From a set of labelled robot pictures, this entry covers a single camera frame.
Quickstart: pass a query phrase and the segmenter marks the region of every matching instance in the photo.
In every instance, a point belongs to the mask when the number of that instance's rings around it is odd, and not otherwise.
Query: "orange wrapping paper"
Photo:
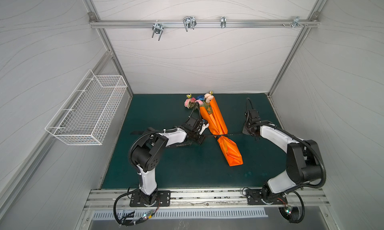
[[[209,104],[211,105],[212,114],[209,114],[205,107],[200,107],[201,116],[208,121],[209,131],[213,135],[228,134],[227,126],[225,125],[223,116],[221,115],[220,109],[217,105],[216,99],[213,98]],[[243,159],[240,151],[234,141],[226,136],[221,136],[217,139],[220,145],[221,151],[223,152],[225,159],[230,166],[237,166],[243,164]]]

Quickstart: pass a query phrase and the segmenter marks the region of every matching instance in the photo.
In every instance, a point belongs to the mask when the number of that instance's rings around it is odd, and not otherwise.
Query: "white wall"
[[[382,229],[384,0],[328,0],[272,100],[319,143],[340,229]]]
[[[93,0],[102,20],[293,19],[316,0]],[[134,93],[268,92],[298,29],[108,29]]]
[[[82,0],[0,0],[0,191],[106,52]],[[117,74],[110,61],[102,74]],[[102,146],[55,141],[0,229],[73,229],[108,163],[126,93]]]

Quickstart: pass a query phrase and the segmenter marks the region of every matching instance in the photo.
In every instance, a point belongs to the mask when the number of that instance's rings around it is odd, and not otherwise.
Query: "flower bouquet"
[[[209,93],[199,95],[196,98],[192,97],[192,94],[189,94],[184,102],[184,106],[187,108],[193,108],[196,102],[200,105],[201,117],[208,121],[209,131],[215,135],[228,164],[230,166],[242,165],[243,159],[236,143],[228,137],[223,136],[228,134],[228,129],[225,125],[216,99],[213,96],[213,92],[210,91]]]

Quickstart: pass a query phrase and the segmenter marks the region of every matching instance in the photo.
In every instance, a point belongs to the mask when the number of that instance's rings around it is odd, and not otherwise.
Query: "green table surface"
[[[251,98],[262,120],[279,125],[267,96],[260,94],[214,94],[229,134],[240,133],[245,121],[245,99]],[[135,94],[113,152],[103,189],[126,189],[139,182],[127,155],[139,137],[132,131],[147,127],[171,129],[185,122],[190,109],[184,107],[185,94]],[[252,136],[229,136],[243,157],[243,165],[230,167],[210,131],[199,146],[166,149],[156,167],[159,188],[187,187],[259,187],[284,171],[286,154],[266,139]]]

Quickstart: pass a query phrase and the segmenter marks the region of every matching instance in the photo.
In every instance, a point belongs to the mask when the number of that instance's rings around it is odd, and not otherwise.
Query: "black mounting plate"
[[[245,195],[247,196],[247,204],[248,205],[265,205],[262,201],[262,197],[260,195],[260,189],[245,189]],[[288,203],[285,194],[281,194],[280,198]],[[274,201],[271,205],[281,205],[283,204],[279,199]]]
[[[160,206],[168,207],[170,204],[170,191],[158,191],[157,197],[160,198]],[[131,196],[131,202],[129,203],[130,207],[157,207],[158,202],[153,206],[146,206],[140,197],[140,192],[134,192]]]

